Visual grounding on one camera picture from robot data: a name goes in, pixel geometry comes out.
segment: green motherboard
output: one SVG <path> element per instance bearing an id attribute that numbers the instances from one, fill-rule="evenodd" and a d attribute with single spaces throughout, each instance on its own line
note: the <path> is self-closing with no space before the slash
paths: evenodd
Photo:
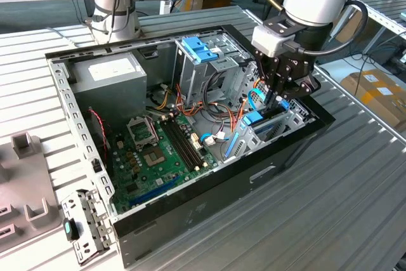
<path id="1" fill-rule="evenodd" d="M 172 124 L 180 136 L 193 147 L 191 135 L 193 130 L 183 115 L 178 115 Z M 215 158 L 205 150 L 193 147 L 192 154 L 199 157 L 202 166 L 192 166 L 188 155 L 179 145 L 179 138 L 174 141 L 174 133 L 168 129 L 166 122 L 152 123 L 156 131 L 157 142 L 142 148 L 136 148 L 127 128 L 108 137 L 111 145 L 112 170 L 108 170 L 115 188 L 113 203 L 119 214 L 133 206 L 153 199 L 167 190 L 181 185 L 217 166 Z M 131 128 L 135 141 L 151 136 L 145 124 Z"/>

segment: metal bracket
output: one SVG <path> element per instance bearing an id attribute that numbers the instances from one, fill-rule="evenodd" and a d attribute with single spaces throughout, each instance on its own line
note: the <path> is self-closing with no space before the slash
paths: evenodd
<path id="1" fill-rule="evenodd" d="M 73 243 L 77 262 L 85 265 L 115 242 L 107 210 L 96 189 L 77 190 L 62 201 L 65 233 Z M 76 230 L 72 237 L 71 230 Z"/>

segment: wire bundle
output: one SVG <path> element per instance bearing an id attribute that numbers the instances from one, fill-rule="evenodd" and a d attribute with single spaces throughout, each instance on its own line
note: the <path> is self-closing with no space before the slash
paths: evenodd
<path id="1" fill-rule="evenodd" d="M 156 110 L 162 110 L 166 107 L 167 104 L 167 98 L 169 96 L 169 94 L 171 93 L 171 91 L 169 89 L 165 90 L 165 97 L 164 97 L 164 101 L 162 102 L 162 104 L 160 104 L 158 107 L 156 107 Z"/>
<path id="2" fill-rule="evenodd" d="M 107 138 L 106 138 L 106 131 L 103 125 L 103 120 L 100 118 L 100 116 L 95 112 L 93 109 L 89 109 L 89 112 L 92 113 L 97 121 L 99 122 L 100 128 L 101 128 L 101 134 L 103 135 L 103 146 L 104 146 L 104 160 L 106 162 L 107 160 Z"/>

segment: connector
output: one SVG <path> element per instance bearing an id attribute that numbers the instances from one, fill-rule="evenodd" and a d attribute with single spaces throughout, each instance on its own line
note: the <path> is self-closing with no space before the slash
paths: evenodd
<path id="1" fill-rule="evenodd" d="M 211 146 L 216 144 L 216 141 L 214 141 L 213 136 L 208 136 L 206 139 L 204 139 L 204 143 L 206 143 L 207 146 Z"/>
<path id="2" fill-rule="evenodd" d="M 165 85 L 165 84 L 160 84 L 159 85 L 163 90 L 167 90 L 167 85 Z"/>

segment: orange wire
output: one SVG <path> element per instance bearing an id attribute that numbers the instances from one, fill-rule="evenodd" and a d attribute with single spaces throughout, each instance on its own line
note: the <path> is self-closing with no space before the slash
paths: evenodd
<path id="1" fill-rule="evenodd" d="M 257 79 L 254 83 L 254 88 L 256 88 L 256 86 L 258 86 L 259 82 L 264 82 L 262 79 Z"/>

